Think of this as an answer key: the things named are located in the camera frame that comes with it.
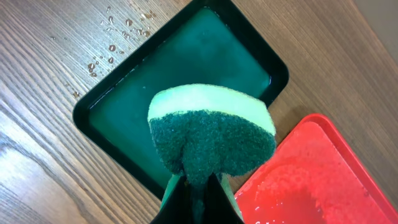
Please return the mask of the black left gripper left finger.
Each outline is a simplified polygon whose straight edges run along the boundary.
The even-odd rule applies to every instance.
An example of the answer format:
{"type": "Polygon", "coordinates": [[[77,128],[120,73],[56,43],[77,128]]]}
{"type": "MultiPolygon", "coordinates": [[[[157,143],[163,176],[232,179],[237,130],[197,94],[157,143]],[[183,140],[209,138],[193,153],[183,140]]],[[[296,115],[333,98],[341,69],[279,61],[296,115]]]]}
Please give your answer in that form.
{"type": "Polygon", "coordinates": [[[150,224],[192,224],[192,188],[186,176],[169,180],[158,214],[150,224]]]}

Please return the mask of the green scouring sponge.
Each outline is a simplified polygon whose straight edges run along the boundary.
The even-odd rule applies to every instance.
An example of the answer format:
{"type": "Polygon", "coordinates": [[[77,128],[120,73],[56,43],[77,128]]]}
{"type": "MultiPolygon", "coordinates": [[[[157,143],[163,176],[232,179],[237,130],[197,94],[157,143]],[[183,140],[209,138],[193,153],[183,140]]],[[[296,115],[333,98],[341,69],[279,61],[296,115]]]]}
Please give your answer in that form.
{"type": "Polygon", "coordinates": [[[276,130],[265,103],[223,86],[163,90],[151,100],[147,121],[160,160],[173,175],[169,184],[187,179],[194,223],[204,221],[211,175],[237,209],[228,176],[257,169],[276,149],[276,130]]]}

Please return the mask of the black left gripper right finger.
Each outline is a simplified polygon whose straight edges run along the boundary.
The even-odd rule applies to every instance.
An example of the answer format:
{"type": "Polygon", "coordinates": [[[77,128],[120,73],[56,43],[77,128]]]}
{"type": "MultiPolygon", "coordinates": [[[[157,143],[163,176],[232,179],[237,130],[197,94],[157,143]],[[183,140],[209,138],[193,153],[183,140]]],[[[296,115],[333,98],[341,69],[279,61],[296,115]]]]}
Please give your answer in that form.
{"type": "Polygon", "coordinates": [[[204,204],[204,224],[244,224],[215,174],[208,179],[204,204]]]}

